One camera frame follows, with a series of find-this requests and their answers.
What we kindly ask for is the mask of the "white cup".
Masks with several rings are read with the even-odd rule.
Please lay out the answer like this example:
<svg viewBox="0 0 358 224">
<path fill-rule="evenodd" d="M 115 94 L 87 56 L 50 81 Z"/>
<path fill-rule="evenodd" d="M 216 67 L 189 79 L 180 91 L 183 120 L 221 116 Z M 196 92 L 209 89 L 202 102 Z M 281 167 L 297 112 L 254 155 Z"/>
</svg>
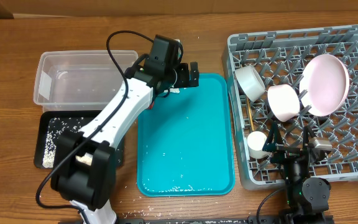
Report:
<svg viewBox="0 0 358 224">
<path fill-rule="evenodd" d="M 269 152 L 262 150 L 266 140 L 266 135 L 260 131 L 253 131 L 248 135 L 247 145 L 250 157 L 262 159 L 270 155 Z"/>
</svg>

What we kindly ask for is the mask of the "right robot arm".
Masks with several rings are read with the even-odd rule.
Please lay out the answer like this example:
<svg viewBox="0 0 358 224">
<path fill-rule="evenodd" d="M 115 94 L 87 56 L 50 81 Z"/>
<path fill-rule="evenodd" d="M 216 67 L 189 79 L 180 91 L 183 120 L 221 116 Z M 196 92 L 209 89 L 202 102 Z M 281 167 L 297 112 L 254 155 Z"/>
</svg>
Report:
<svg viewBox="0 0 358 224">
<path fill-rule="evenodd" d="M 265 201 L 284 190 L 288 208 L 278 215 L 281 223 L 332 223 L 333 218 L 324 216 L 324 212 L 329 210 L 331 184 L 324 178 L 310 176 L 310 165 L 332 153 L 331 142 L 318 137 L 311 127 L 305 126 L 302 146 L 286 146 L 278 123 L 273 122 L 262 150 L 271 153 L 270 162 L 278 165 L 285 186 L 266 196 L 257 214 L 260 214 Z"/>
</svg>

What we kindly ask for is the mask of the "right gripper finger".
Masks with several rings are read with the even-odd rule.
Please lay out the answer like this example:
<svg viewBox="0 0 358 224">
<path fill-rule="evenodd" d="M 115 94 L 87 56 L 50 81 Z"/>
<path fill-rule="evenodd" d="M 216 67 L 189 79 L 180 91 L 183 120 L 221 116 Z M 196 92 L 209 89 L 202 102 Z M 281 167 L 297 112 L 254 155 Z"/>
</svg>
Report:
<svg viewBox="0 0 358 224">
<path fill-rule="evenodd" d="M 276 121 L 271 125 L 262 150 L 265 152 L 278 152 L 283 150 L 283 139 Z"/>
<path fill-rule="evenodd" d="M 310 139 L 315 138 L 316 135 L 312 130 L 311 126 L 307 125 L 303 128 L 303 149 L 307 149 L 309 146 Z"/>
</svg>

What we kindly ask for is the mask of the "large pink plate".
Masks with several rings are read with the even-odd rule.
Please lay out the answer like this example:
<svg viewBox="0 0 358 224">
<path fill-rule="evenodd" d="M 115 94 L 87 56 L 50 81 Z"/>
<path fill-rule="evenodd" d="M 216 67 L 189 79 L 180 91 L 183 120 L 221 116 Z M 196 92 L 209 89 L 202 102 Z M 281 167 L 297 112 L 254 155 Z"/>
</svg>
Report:
<svg viewBox="0 0 358 224">
<path fill-rule="evenodd" d="M 337 111 L 349 92 L 349 72 L 346 66 L 331 54 L 319 55 L 306 65 L 299 90 L 306 91 L 301 98 L 303 106 L 314 116 L 327 116 Z"/>
</svg>

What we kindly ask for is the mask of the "small pink bowl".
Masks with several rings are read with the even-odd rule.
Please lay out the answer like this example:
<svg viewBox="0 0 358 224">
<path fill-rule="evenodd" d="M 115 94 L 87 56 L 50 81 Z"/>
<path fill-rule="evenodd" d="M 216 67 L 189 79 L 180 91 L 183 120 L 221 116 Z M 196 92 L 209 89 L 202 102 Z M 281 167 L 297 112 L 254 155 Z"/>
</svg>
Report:
<svg viewBox="0 0 358 224">
<path fill-rule="evenodd" d="M 298 95 L 290 85 L 271 86 L 267 91 L 267 99 L 273 115 L 281 122 L 297 116 L 300 111 Z"/>
</svg>

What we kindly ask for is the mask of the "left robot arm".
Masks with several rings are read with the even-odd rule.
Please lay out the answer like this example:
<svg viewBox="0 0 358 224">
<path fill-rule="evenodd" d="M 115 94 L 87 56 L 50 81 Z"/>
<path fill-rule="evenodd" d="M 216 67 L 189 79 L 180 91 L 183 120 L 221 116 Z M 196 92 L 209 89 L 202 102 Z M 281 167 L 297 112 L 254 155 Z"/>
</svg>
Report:
<svg viewBox="0 0 358 224">
<path fill-rule="evenodd" d="M 197 87 L 198 64 L 146 60 L 124 73 L 121 93 L 77 132 L 58 138 L 51 188 L 78 210 L 84 223 L 116 223 L 109 198 L 116 179 L 116 149 L 125 133 L 159 94 L 171 88 Z"/>
</svg>

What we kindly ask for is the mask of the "white napkin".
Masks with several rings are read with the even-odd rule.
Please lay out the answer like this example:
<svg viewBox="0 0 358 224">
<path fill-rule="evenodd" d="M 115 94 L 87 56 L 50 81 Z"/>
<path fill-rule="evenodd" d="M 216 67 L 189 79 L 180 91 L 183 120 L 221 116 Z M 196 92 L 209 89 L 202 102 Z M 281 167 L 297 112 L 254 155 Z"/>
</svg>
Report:
<svg viewBox="0 0 358 224">
<path fill-rule="evenodd" d="M 180 92 L 179 88 L 170 88 L 164 91 L 164 93 L 175 93 L 175 94 L 179 94 L 179 92 Z"/>
</svg>

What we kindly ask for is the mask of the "grey bowl with rice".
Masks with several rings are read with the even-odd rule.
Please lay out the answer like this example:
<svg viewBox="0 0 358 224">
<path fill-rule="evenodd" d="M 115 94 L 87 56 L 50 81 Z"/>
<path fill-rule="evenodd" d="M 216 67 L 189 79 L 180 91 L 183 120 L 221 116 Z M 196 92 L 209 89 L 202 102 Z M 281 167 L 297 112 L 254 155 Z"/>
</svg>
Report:
<svg viewBox="0 0 358 224">
<path fill-rule="evenodd" d="M 265 85 L 256 69 L 245 66 L 235 70 L 235 76 L 242 91 L 250 101 L 257 101 L 265 93 Z"/>
</svg>

